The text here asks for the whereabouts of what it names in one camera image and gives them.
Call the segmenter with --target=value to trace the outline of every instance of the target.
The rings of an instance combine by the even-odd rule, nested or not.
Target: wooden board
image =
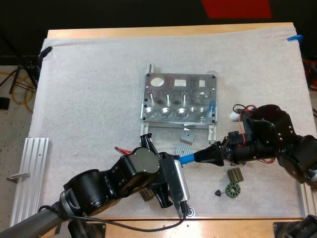
[[[225,32],[247,31],[262,28],[293,26],[291,22],[252,23],[204,26],[167,26],[101,29],[49,30],[48,38],[105,38],[105,37],[142,37],[142,36],[189,36]]]
[[[178,227],[153,233],[131,231],[125,228],[106,225],[106,238],[274,238],[273,222],[296,220],[196,220],[185,221]],[[159,228],[175,224],[176,221],[125,221],[129,226],[144,229]],[[53,231],[42,236],[48,238]]]

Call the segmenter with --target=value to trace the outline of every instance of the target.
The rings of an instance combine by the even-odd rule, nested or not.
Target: square hole
[[[200,87],[206,87],[206,81],[204,81],[204,80],[199,80],[199,86],[200,86]]]
[[[174,86],[186,87],[186,80],[185,79],[176,79],[174,82]]]

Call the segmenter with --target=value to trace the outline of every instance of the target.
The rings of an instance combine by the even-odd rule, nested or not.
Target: blue handle
[[[186,155],[178,159],[181,165],[195,161],[194,154]]]

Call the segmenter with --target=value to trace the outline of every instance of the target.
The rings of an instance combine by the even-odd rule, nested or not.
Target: metal gear
[[[237,184],[236,182],[231,182],[226,187],[226,195],[230,198],[237,197],[240,194],[240,192],[241,192],[241,188],[239,184]]]

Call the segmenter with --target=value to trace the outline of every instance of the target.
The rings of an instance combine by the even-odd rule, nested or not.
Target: metal plate
[[[190,148],[188,145],[179,144],[176,146],[175,155],[179,155],[180,157],[190,155]]]
[[[301,196],[301,201],[303,205],[303,217],[306,217],[309,214],[317,216],[317,192],[312,191],[311,187],[305,183],[299,183],[298,185],[299,194]]]
[[[150,126],[206,128],[216,123],[216,73],[147,73],[141,119]]]
[[[184,128],[182,136],[180,137],[180,141],[191,145],[194,142],[195,135],[195,132]]]
[[[38,212],[49,142],[49,138],[25,139],[19,173],[28,171],[30,176],[18,178],[10,226]]]

